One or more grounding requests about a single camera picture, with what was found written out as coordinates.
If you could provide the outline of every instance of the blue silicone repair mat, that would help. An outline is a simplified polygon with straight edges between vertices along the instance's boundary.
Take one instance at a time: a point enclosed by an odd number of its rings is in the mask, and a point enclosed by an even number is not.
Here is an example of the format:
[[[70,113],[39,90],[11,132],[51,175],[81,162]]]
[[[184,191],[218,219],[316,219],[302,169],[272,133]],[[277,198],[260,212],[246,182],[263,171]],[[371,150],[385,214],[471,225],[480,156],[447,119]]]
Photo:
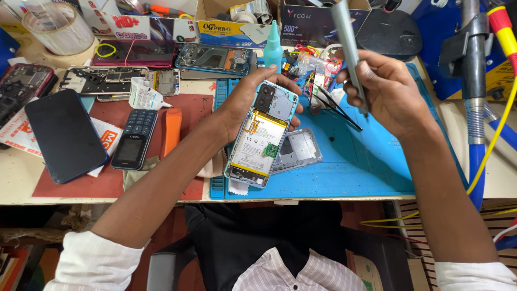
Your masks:
[[[420,94],[438,122],[447,142],[442,123],[436,114],[430,96],[418,74],[416,66],[407,64],[418,84]],[[216,108],[226,99],[238,79],[217,81]],[[310,127],[323,156],[323,161],[307,167],[282,172],[271,176],[264,189],[249,187],[248,195],[228,192],[228,180],[223,176],[212,178],[211,199],[257,199],[257,198],[322,198],[354,196],[413,195],[415,189],[399,141],[387,132],[371,116],[365,118],[357,108],[346,102],[341,108],[363,128],[362,132],[350,127],[344,118],[331,110],[321,110],[316,116],[309,112],[309,100],[301,97],[304,107],[297,114],[301,127]],[[460,171],[463,183],[467,181],[458,166],[456,155],[449,148]]]

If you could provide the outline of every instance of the black tweezers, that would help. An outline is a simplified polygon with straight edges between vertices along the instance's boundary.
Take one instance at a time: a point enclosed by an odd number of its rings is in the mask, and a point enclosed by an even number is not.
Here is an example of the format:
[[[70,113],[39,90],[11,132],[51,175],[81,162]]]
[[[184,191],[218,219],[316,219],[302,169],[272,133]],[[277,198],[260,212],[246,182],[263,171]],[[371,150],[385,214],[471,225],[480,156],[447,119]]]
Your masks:
[[[337,114],[344,117],[346,120],[348,120],[348,122],[350,122],[359,131],[362,131],[362,128],[357,123],[355,123],[355,121],[352,120],[352,118],[350,118],[350,116],[348,116],[348,114],[345,113],[345,111],[336,103],[336,101],[334,101],[334,99],[332,99],[332,97],[329,96],[329,94],[327,93],[327,91],[325,89],[321,88],[319,85],[316,85],[316,87],[318,87],[318,89],[325,95],[325,97],[327,97],[328,100],[330,100],[334,104],[334,106],[336,106],[337,109],[332,107],[329,103],[327,103],[326,101],[324,101],[323,99],[318,97],[316,94],[310,92],[312,96],[316,97],[319,101],[321,101],[323,104],[325,104],[325,106],[334,110]]]

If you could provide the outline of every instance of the black chair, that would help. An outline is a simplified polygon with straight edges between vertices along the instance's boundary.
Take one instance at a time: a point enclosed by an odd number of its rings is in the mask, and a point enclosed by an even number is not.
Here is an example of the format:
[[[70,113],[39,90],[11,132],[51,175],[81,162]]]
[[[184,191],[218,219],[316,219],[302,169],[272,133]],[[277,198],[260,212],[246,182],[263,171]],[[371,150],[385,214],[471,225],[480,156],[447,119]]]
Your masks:
[[[342,227],[343,249],[371,260],[379,271],[384,291],[413,291],[404,242]],[[151,256],[147,291],[176,291],[183,268],[196,258],[190,234]]]

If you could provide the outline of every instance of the light blue bottle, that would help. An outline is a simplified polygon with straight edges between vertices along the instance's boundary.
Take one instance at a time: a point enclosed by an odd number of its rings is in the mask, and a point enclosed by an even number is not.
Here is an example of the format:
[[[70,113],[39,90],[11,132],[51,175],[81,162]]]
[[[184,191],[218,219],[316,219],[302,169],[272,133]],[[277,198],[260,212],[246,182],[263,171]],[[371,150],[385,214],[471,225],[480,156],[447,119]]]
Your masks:
[[[271,23],[271,31],[267,37],[267,44],[264,47],[264,65],[275,64],[277,66],[277,73],[281,72],[282,65],[282,47],[280,46],[280,36],[278,36],[277,21],[273,20]]]

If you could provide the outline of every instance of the hand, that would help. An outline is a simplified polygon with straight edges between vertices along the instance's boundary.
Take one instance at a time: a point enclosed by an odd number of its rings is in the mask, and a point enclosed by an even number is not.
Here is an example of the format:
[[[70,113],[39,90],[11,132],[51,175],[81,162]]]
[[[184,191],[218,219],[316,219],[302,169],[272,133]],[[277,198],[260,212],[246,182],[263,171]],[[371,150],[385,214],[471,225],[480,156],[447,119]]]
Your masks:
[[[381,54],[359,50],[361,62],[356,67],[357,75],[370,102],[373,117],[397,138],[419,133],[427,126],[436,125],[425,100],[406,65]],[[348,78],[343,70],[336,82]],[[343,88],[348,94],[350,105],[360,107],[362,100],[357,97],[357,89],[347,82]]]
[[[221,124],[226,128],[228,143],[234,141],[237,137],[240,126],[248,115],[253,100],[255,99],[255,90],[264,80],[282,86],[298,96],[301,95],[301,89],[295,82],[289,80],[282,74],[275,74],[276,71],[277,67],[271,65],[268,68],[259,68],[252,74],[242,78],[221,107],[216,111],[216,113],[221,114]],[[296,113],[301,113],[302,111],[302,105],[298,104]],[[300,120],[294,116],[288,130],[292,132],[294,128],[299,125]]]

